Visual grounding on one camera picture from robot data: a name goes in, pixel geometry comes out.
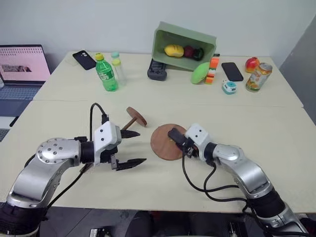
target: bottle cap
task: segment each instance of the bottle cap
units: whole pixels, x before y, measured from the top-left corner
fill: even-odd
[[[95,59],[96,59],[97,61],[101,61],[101,60],[104,59],[104,56],[103,56],[102,53],[96,53],[96,54],[95,54]]]
[[[112,52],[111,56],[112,56],[112,58],[118,58],[119,57],[119,52]]]
[[[118,59],[118,58],[116,58],[116,59],[114,59],[113,61],[112,61],[112,65],[113,66],[119,66],[120,65],[120,59]]]

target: green plastic bottle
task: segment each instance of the green plastic bottle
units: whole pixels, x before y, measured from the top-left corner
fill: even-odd
[[[115,80],[111,65],[104,60],[102,53],[97,53],[95,59],[97,60],[95,69],[97,70],[104,88],[107,91],[116,91],[118,89],[118,82]]]

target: laptop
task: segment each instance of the laptop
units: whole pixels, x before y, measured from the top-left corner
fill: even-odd
[[[0,45],[0,116],[20,116],[49,76],[40,44]]]

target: laptop screen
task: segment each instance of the laptop screen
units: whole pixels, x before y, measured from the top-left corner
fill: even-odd
[[[45,82],[50,76],[40,45],[0,46],[0,77],[4,82]]]

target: black phone case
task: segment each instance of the black phone case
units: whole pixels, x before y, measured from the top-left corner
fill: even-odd
[[[222,68],[224,69],[228,80],[243,81],[243,76],[235,63],[222,63]]]
[[[93,58],[91,58],[90,55],[84,50],[74,53],[73,57],[86,70],[94,68],[96,65],[96,62],[93,60]]]

